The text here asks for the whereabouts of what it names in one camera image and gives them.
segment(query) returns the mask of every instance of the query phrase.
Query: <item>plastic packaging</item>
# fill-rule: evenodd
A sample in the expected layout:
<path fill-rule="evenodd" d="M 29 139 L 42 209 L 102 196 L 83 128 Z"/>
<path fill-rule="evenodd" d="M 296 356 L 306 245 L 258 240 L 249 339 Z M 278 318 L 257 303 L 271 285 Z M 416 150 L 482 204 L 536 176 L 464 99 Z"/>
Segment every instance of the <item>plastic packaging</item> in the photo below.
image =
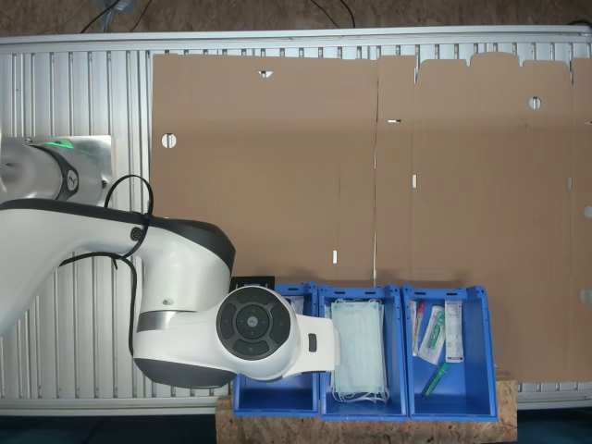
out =
<path fill-rule="evenodd" d="M 292 306 L 292 310 L 296 315 L 303 315 L 304 313 L 304 299 L 303 298 L 294 298 L 288 299 L 290 301 L 290 305 Z"/>
<path fill-rule="evenodd" d="M 429 395 L 432 394 L 432 392 L 434 391 L 434 389 L 438 385 L 438 382 L 440 382 L 440 379 L 446 373 L 446 370 L 448 370 L 448 364 L 446 364 L 446 363 L 440 364 L 440 366 L 438 367 L 438 370 L 436 370 L 436 373 L 431 377 L 431 379 L 429 380 L 429 382 L 427 383 L 427 385 L 424 388 L 424 391 L 422 393 L 422 396 L 424 398 L 427 398 Z"/>
<path fill-rule="evenodd" d="M 419 302 L 419 308 L 417 309 L 417 315 L 415 317 L 415 323 L 413 328 L 413 356 L 417 356 L 419 352 L 419 332 L 422 329 L 422 321 L 424 320 L 424 307 L 426 304 L 423 301 Z"/>
<path fill-rule="evenodd" d="M 446 362 L 464 362 L 463 353 L 463 303 L 445 301 L 446 313 Z"/>
<path fill-rule="evenodd" d="M 417 321 L 417 302 L 416 301 L 409 301 L 409 313 L 411 314 L 411 341 L 412 341 L 412 348 L 413 348 L 413 356 L 416 356 L 417 353 L 415 352 L 415 324 Z"/>
<path fill-rule="evenodd" d="M 444 307 L 434 305 L 425 330 L 424 340 L 417 353 L 420 358 L 436 365 L 445 339 Z"/>
<path fill-rule="evenodd" d="M 389 399 L 382 339 L 384 305 L 377 300 L 331 303 L 335 328 L 341 335 L 341 365 L 331 378 L 336 401 Z"/>

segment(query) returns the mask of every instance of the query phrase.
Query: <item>paper label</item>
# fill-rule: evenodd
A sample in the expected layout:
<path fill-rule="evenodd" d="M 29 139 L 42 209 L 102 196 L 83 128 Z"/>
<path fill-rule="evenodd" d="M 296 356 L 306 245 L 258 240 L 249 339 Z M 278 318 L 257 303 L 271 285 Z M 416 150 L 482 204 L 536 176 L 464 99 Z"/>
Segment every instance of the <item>paper label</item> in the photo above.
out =
<path fill-rule="evenodd" d="M 463 353 L 463 303 L 445 301 L 446 315 L 446 362 L 462 363 Z"/>

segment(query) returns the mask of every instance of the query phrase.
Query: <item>cardboard sheet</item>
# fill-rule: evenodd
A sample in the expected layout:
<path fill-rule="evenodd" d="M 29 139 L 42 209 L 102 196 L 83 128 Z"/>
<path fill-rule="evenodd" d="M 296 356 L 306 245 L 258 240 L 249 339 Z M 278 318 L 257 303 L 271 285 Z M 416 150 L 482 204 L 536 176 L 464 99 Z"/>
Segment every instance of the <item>cardboard sheet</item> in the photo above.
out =
<path fill-rule="evenodd" d="M 503 53 L 426 61 L 416 83 L 414 63 L 379 62 L 378 283 L 483 285 L 497 366 L 592 379 L 590 61 L 574 85 L 563 63 Z"/>
<path fill-rule="evenodd" d="M 221 227 L 235 276 L 372 285 L 376 102 L 367 60 L 157 55 L 154 211 Z"/>
<path fill-rule="evenodd" d="M 378 285 L 483 285 L 498 367 L 592 380 L 592 60 L 414 68 L 157 55 L 155 212 L 280 282 L 372 285 L 376 232 Z"/>

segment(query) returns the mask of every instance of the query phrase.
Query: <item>floor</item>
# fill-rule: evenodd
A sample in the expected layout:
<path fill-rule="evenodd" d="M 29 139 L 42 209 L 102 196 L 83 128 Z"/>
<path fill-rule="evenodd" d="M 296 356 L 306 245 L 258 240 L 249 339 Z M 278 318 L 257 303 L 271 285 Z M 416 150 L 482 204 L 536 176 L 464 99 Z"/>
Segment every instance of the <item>floor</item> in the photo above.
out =
<path fill-rule="evenodd" d="M 130 31 L 150 0 L 117 12 L 112 32 Z M 590 0 L 345 0 L 358 28 L 439 25 L 562 25 L 592 19 Z M 316 0 L 341 28 L 340 0 Z M 0 36 L 78 33 L 101 11 L 96 0 L 0 0 Z M 97 32 L 100 20 L 88 32 Z M 312 0 L 153 0 L 136 32 L 331 29 Z"/>
<path fill-rule="evenodd" d="M 518 412 L 517 442 L 592 443 L 591 418 L 592 409 L 520 411 Z M 47 444 L 213 444 L 216 442 L 216 427 L 213 415 L 103 418 L 0 416 L 0 443 L 37 444 L 39 442 Z"/>

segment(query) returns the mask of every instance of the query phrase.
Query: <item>hole in cardboard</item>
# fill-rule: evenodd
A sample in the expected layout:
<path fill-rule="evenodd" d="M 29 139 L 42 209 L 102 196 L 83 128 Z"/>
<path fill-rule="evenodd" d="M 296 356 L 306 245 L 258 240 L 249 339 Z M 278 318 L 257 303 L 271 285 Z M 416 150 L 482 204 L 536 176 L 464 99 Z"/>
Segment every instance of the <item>hole in cardboard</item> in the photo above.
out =
<path fill-rule="evenodd" d="M 538 109 L 540 108 L 540 97 L 532 97 L 528 103 L 530 104 L 530 107 L 533 109 Z"/>
<path fill-rule="evenodd" d="M 165 148 L 172 148 L 177 144 L 177 137 L 175 137 L 175 134 L 168 132 L 163 136 L 162 143 Z"/>

